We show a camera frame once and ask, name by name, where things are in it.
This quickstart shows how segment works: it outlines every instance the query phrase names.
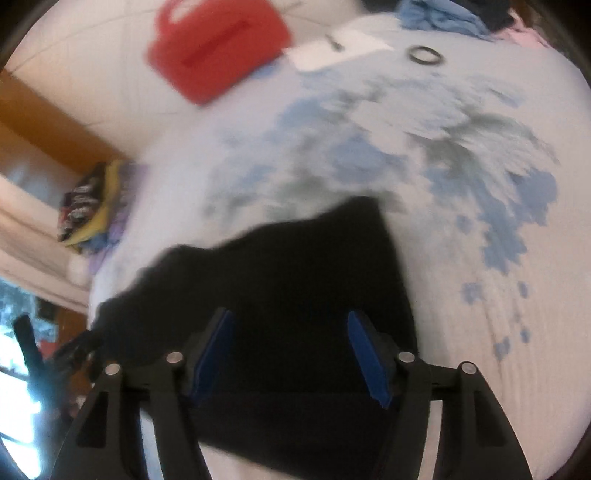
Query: white bedsheet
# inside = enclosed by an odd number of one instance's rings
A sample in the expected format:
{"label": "white bedsheet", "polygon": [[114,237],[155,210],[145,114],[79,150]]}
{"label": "white bedsheet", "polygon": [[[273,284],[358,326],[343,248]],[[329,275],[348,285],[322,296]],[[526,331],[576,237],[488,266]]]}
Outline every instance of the white bedsheet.
{"label": "white bedsheet", "polygon": [[[589,88],[552,50],[387,23],[357,25],[392,51],[311,74],[281,59],[159,140],[141,159],[150,172],[91,310],[167,247],[210,247],[375,195],[421,356],[476,363],[545,480],[591,419]],[[412,63],[415,44],[445,64]],[[230,465],[208,452],[216,472]],[[230,470],[216,477],[256,476]]]}

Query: screw head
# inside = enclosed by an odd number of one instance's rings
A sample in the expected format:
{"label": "screw head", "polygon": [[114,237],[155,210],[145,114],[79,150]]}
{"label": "screw head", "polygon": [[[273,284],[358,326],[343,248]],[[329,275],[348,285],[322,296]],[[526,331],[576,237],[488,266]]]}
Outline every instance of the screw head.
{"label": "screw head", "polygon": [[113,375],[118,374],[121,371],[121,366],[119,364],[110,364],[107,365],[105,368],[105,373],[110,377]]}
{"label": "screw head", "polygon": [[476,368],[476,365],[474,365],[473,363],[464,362],[462,363],[462,371],[465,374],[474,375],[476,372],[478,372],[478,369]]}
{"label": "screw head", "polygon": [[183,354],[181,352],[171,352],[166,356],[166,361],[171,365],[182,362]]}
{"label": "screw head", "polygon": [[405,364],[411,364],[414,362],[414,355],[411,352],[400,352],[398,359]]}

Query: red container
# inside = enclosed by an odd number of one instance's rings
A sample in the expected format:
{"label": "red container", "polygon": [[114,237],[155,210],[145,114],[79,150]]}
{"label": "red container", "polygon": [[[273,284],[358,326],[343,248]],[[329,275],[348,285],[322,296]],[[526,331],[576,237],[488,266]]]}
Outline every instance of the red container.
{"label": "red container", "polygon": [[162,7],[148,61],[191,102],[213,100],[291,45],[287,26],[267,0],[204,0],[171,22],[182,1]]}

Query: folded clothes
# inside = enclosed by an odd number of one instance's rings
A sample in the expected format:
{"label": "folded clothes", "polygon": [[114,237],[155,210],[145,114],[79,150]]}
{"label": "folded clothes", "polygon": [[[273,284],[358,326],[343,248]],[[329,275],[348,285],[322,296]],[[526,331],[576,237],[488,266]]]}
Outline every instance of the folded clothes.
{"label": "folded clothes", "polygon": [[527,48],[552,48],[551,45],[546,42],[544,37],[542,37],[542,35],[536,30],[525,26],[517,12],[511,9],[509,13],[515,20],[513,26],[495,33],[495,38],[517,43],[518,45]]}
{"label": "folded clothes", "polygon": [[402,0],[398,16],[403,28],[442,30],[478,38],[490,38],[483,21],[451,0]]}

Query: o-ring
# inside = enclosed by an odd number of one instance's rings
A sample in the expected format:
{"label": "o-ring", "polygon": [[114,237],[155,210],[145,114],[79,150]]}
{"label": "o-ring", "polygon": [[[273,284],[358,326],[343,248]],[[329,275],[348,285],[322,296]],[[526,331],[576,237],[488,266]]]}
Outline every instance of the o-ring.
{"label": "o-ring", "polygon": [[[433,55],[435,58],[432,60],[420,59],[419,57],[417,57],[416,54],[421,51],[426,51],[427,53]],[[424,45],[414,45],[410,47],[407,50],[407,56],[413,62],[419,63],[421,65],[439,65],[445,61],[443,55],[441,55],[437,50],[433,50],[432,48],[426,47]]]}

